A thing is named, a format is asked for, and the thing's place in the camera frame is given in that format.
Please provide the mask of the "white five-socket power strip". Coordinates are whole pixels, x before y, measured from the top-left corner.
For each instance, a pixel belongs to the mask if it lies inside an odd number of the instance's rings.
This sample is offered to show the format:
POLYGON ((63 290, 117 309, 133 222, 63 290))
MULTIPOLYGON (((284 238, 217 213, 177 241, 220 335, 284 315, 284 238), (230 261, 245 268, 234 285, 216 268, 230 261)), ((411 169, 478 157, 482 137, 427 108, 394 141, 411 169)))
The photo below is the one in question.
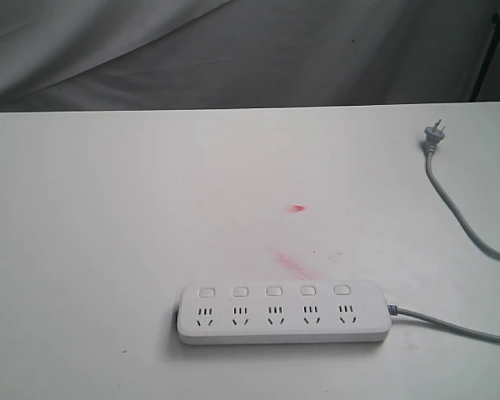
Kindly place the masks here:
POLYGON ((391 326, 382 289, 367 280, 200 283, 177 310, 188 345, 375 343, 391 326))

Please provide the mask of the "grey backdrop cloth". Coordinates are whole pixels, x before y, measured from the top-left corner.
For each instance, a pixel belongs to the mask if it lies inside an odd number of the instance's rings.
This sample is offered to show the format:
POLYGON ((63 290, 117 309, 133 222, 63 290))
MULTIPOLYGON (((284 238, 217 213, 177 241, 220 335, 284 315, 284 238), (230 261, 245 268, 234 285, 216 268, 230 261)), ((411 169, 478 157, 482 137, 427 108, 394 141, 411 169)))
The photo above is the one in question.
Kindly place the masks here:
POLYGON ((451 103, 500 1, 0 1, 0 112, 451 103))

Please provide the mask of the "black stand in background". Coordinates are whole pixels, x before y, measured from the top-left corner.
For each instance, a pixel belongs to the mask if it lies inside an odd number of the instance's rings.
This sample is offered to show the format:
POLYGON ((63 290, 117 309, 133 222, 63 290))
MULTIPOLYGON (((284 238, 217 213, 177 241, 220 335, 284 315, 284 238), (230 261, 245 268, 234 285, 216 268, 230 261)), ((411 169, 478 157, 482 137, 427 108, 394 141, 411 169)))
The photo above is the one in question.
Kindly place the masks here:
POLYGON ((497 10, 491 16, 490 23, 491 34, 487 43, 487 47, 482 53, 482 60, 477 71, 477 76, 474 80, 467 100, 469 103, 475 103, 478 100, 483 88, 483 84, 488 75, 488 70, 498 49, 498 44, 500 42, 500 1, 497 10))

